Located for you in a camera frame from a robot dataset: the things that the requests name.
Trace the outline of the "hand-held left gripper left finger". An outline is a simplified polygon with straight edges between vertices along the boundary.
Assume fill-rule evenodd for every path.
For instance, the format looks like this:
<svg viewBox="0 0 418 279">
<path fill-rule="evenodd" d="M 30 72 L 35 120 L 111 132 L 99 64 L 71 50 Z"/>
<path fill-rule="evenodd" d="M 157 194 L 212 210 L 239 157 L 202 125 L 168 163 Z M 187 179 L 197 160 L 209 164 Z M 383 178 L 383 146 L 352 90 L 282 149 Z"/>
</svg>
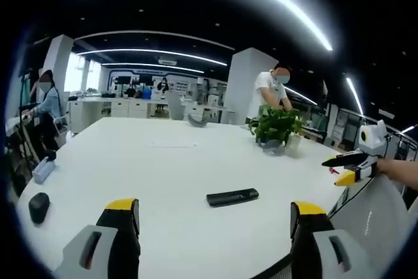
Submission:
<svg viewBox="0 0 418 279">
<path fill-rule="evenodd" d="M 138 199 L 109 203 L 64 247 L 54 278 L 138 278 L 139 233 Z"/>
</svg>

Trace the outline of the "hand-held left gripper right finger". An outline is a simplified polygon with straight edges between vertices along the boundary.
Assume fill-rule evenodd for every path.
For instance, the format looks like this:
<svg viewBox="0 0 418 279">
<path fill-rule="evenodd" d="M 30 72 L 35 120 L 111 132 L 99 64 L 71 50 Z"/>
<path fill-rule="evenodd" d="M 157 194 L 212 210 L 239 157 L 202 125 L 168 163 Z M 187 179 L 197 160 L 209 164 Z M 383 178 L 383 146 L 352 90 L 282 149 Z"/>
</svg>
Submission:
<svg viewBox="0 0 418 279">
<path fill-rule="evenodd" d="M 291 277 L 362 278 L 363 248 L 320 207 L 291 203 Z"/>
</svg>

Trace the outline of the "person's right hand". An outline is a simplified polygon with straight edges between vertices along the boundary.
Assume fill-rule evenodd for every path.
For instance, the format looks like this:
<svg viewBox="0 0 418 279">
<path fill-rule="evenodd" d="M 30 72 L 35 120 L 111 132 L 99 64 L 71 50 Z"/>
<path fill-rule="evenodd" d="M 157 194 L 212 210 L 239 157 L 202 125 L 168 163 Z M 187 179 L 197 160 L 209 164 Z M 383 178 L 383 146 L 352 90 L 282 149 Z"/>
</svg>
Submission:
<svg viewBox="0 0 418 279">
<path fill-rule="evenodd" d="M 396 159 L 378 159 L 377 170 L 391 180 L 401 182 L 405 186 L 417 190 L 418 169 L 416 161 Z"/>
</svg>

